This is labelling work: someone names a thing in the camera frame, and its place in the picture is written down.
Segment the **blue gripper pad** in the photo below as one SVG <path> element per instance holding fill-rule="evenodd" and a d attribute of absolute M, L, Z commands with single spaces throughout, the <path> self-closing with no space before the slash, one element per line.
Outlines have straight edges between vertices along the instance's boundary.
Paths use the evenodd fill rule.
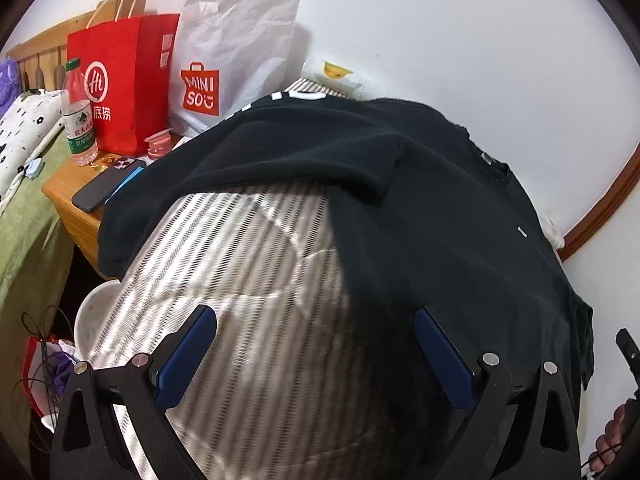
<path fill-rule="evenodd" d="M 438 324 L 421 308 L 415 313 L 415 336 L 449 402 L 470 415 L 476 407 L 473 375 Z"/>
<path fill-rule="evenodd" d="M 216 336 L 218 322 L 212 308 L 198 316 L 191 329 L 178 343 L 166 364 L 158 371 L 156 406 L 161 413 L 174 408 L 182 400 L 200 362 Z"/>

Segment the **plastic water bottle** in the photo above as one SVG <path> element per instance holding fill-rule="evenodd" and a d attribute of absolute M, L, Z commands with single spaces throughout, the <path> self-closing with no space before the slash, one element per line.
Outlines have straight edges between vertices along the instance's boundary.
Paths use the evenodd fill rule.
<path fill-rule="evenodd" d="M 80 58 L 65 64 L 66 76 L 62 87 L 62 115 L 65 120 L 66 139 L 78 166 L 85 166 L 98 155 L 95 142 L 94 117 L 91 101 L 84 87 L 84 75 L 80 72 Z"/>

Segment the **bottle label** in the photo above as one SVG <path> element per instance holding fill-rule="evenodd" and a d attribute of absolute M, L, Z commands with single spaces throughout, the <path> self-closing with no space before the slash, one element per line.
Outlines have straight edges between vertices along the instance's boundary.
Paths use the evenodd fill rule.
<path fill-rule="evenodd" d="M 84 153 L 94 145 L 94 117 L 91 105 L 71 115 L 65 115 L 66 140 L 69 142 L 71 153 Z"/>

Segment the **black sweatshirt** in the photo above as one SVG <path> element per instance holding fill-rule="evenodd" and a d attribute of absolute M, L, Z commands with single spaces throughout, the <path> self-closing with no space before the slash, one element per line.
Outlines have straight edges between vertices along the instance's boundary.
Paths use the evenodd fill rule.
<path fill-rule="evenodd" d="M 286 93 L 260 99 L 159 159 L 109 201 L 98 267 L 122 278 L 187 193 L 291 178 L 330 183 L 359 336 L 414 440 L 424 444 L 437 418 L 413 329 L 422 305 L 435 306 L 478 355 L 558 364 L 577 415 L 580 380 L 586 387 L 593 373 L 591 308 L 569 285 L 509 167 L 425 105 Z"/>

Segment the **red paper bag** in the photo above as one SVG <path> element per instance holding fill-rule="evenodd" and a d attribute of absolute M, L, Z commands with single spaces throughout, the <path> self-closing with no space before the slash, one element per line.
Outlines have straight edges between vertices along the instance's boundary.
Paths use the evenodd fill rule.
<path fill-rule="evenodd" d="M 188 70 L 180 70 L 180 77 L 186 85 L 182 108 L 201 114 L 220 115 L 219 72 L 220 70 L 204 70 L 204 65 L 200 62 L 192 62 Z"/>
<path fill-rule="evenodd" d="M 178 17 L 134 16 L 69 35 L 66 58 L 80 58 L 101 150 L 140 155 L 145 138 L 166 128 Z"/>

